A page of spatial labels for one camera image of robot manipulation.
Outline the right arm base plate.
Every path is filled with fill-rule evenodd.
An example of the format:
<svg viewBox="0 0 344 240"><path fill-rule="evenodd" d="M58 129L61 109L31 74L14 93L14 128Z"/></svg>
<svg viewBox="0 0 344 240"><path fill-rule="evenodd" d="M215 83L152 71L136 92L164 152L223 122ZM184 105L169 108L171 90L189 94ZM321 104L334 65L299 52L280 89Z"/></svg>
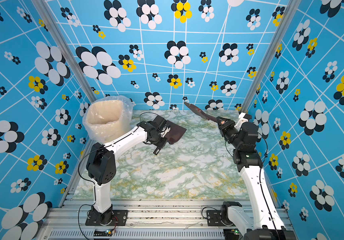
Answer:
<svg viewBox="0 0 344 240"><path fill-rule="evenodd" d="M220 210L206 210L207 225L209 227L235 227L229 221L224 221Z"/></svg>

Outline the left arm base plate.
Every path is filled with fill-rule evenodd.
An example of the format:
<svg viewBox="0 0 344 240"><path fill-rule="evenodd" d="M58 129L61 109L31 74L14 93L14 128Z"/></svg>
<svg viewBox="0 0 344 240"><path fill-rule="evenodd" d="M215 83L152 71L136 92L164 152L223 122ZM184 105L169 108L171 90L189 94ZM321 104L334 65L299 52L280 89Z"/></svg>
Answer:
<svg viewBox="0 0 344 240"><path fill-rule="evenodd" d="M95 209L88 212L86 226L125 226L128 219L128 210L112 210L99 213Z"/></svg>

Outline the black dustpan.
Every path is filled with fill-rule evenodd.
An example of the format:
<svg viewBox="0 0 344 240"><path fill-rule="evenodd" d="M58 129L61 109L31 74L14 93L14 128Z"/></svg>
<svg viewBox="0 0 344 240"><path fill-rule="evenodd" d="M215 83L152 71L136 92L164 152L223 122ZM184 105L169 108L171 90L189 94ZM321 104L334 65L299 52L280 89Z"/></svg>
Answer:
<svg viewBox="0 0 344 240"><path fill-rule="evenodd" d="M171 121L167 121L167 133L164 137L170 145L173 145L183 137L186 131L186 128L183 128Z"/></svg>

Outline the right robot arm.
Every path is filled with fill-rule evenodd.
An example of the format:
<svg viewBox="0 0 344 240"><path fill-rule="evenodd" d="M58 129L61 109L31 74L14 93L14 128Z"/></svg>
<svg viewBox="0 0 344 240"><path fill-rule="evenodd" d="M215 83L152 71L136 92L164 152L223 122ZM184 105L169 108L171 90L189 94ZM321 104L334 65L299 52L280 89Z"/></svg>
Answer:
<svg viewBox="0 0 344 240"><path fill-rule="evenodd" d="M216 121L225 142L234 147L233 161L247 187L253 212L250 218L240 203L224 202L223 223L234 225L242 240L296 239L295 233L286 229L269 193L263 161L256 150L258 126L244 118L234 122L217 117Z"/></svg>

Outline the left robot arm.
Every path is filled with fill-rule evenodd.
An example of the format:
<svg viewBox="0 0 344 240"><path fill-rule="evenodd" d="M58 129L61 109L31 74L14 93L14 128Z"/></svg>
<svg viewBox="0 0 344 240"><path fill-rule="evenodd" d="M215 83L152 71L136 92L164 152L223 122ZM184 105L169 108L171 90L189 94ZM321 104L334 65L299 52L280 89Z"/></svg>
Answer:
<svg viewBox="0 0 344 240"><path fill-rule="evenodd" d="M161 116L152 121L141 121L136 127L117 139L105 144L96 143L89 155L86 169L94 183L94 203L88 214L95 225L107 226L115 219L111 201L111 181L117 173L116 160L130 148L146 142L156 146L154 154L169 141L167 134L172 122Z"/></svg>

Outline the cartoon face hand brush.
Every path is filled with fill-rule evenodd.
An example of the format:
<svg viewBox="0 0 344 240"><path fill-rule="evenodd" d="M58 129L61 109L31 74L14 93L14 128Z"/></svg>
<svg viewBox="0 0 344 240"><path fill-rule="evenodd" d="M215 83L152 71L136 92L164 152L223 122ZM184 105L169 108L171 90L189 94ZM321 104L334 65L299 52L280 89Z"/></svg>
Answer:
<svg viewBox="0 0 344 240"><path fill-rule="evenodd" d="M215 123L218 122L218 119L216 117L213 117L211 115L206 114L203 110L201 110L197 106L190 104L190 103L187 103L187 102L184 102L184 104L187 108L189 108L193 113L195 113L199 117L201 117L205 120L208 120L208 121L213 121Z"/></svg>

